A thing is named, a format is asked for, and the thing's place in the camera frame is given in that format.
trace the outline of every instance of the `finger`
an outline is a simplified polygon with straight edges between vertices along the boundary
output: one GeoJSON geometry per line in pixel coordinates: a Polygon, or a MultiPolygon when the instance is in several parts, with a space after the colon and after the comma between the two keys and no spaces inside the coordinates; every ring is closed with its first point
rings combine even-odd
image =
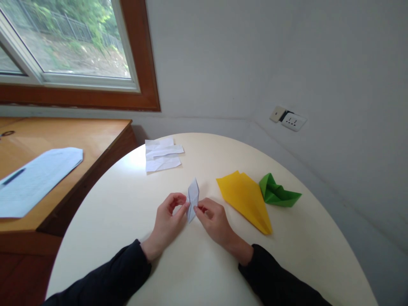
{"type": "Polygon", "coordinates": [[[211,212],[214,212],[215,210],[217,210],[217,207],[220,206],[220,204],[210,200],[209,198],[205,198],[201,201],[198,202],[198,207],[199,208],[205,208],[211,212]]]}
{"type": "Polygon", "coordinates": [[[209,218],[204,215],[204,213],[200,209],[198,209],[197,206],[194,207],[194,212],[197,218],[200,220],[201,224],[204,226],[204,228],[206,228],[208,222],[210,222],[209,218]]]}
{"type": "Polygon", "coordinates": [[[208,210],[207,208],[203,208],[201,210],[209,219],[212,219],[214,217],[214,213],[211,210],[208,210]]]}
{"type": "Polygon", "coordinates": [[[186,199],[187,199],[187,197],[182,193],[171,193],[164,200],[163,204],[165,203],[166,205],[170,205],[173,202],[183,202],[183,203],[185,203],[186,199]]]}
{"type": "Polygon", "coordinates": [[[173,215],[173,210],[178,205],[183,205],[186,202],[187,197],[182,193],[171,193],[164,200],[162,206],[173,215]]]}
{"type": "Polygon", "coordinates": [[[180,222],[181,219],[183,218],[184,214],[187,212],[188,207],[190,207],[190,203],[189,202],[185,202],[183,204],[183,206],[180,207],[180,209],[178,210],[178,212],[176,212],[176,214],[174,215],[174,218],[176,219],[177,222],[180,222]]]}

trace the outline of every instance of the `black sleeve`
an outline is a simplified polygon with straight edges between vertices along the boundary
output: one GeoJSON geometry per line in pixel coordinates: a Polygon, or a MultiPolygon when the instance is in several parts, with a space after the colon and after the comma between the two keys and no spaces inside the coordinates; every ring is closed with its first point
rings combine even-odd
{"type": "Polygon", "coordinates": [[[263,247],[252,247],[252,260],[238,269],[264,305],[330,305],[320,293],[282,268],[263,247]]]}
{"type": "Polygon", "coordinates": [[[89,272],[68,289],[54,294],[43,306],[118,305],[124,303],[145,283],[151,264],[135,240],[109,262],[89,272]]]}

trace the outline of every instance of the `black pen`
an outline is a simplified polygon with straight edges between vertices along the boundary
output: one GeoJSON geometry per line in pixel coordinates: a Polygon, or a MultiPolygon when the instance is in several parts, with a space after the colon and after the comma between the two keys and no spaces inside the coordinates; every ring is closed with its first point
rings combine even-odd
{"type": "Polygon", "coordinates": [[[10,183],[12,180],[14,180],[16,177],[18,177],[20,174],[23,173],[25,168],[18,170],[14,175],[12,175],[9,179],[7,179],[4,183],[0,185],[0,190],[2,190],[8,183],[10,183]]]}

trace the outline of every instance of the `white wall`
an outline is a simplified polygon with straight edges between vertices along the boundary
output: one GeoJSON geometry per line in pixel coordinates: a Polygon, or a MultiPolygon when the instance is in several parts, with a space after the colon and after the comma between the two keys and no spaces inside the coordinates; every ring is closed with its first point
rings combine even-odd
{"type": "Polygon", "coordinates": [[[244,142],[271,156],[309,188],[337,223],[353,249],[379,305],[408,304],[408,256],[339,193],[285,150],[257,123],[246,129],[244,142]]]}
{"type": "Polygon", "coordinates": [[[147,8],[162,113],[0,106],[0,116],[129,118],[139,141],[197,131],[248,143],[322,202],[380,304],[406,305],[406,6],[147,0],[147,8]],[[298,133],[274,124],[276,105],[309,121],[298,133]]]}
{"type": "Polygon", "coordinates": [[[246,118],[300,0],[148,0],[163,114],[246,118]]]}
{"type": "Polygon", "coordinates": [[[312,1],[253,119],[408,252],[408,5],[312,1]],[[276,105],[308,118],[298,133],[276,105]]]}

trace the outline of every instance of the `wooden desk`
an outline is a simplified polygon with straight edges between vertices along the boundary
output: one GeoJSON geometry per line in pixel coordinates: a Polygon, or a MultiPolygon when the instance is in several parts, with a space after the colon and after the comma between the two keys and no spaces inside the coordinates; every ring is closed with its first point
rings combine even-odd
{"type": "Polygon", "coordinates": [[[0,117],[0,128],[23,119],[21,117],[0,117]]]}
{"type": "Polygon", "coordinates": [[[82,163],[24,218],[0,219],[0,252],[56,254],[81,202],[117,160],[137,147],[131,120],[0,118],[0,178],[50,149],[84,150],[82,163]]]}

